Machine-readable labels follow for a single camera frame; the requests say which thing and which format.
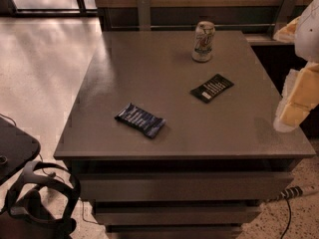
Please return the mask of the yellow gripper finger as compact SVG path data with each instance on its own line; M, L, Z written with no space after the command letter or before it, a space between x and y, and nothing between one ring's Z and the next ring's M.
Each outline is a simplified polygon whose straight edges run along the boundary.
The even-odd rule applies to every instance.
M282 43L294 43L297 36L300 17L296 17L286 26L275 32L273 39Z
M319 105L319 64L307 63L300 71L291 69L285 79L273 127L290 132L300 126Z

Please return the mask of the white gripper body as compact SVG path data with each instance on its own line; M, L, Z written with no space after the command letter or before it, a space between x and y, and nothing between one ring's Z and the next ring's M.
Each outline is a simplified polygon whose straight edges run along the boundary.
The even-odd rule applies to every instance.
M308 62L319 63L319 0L313 0L298 20L295 53Z

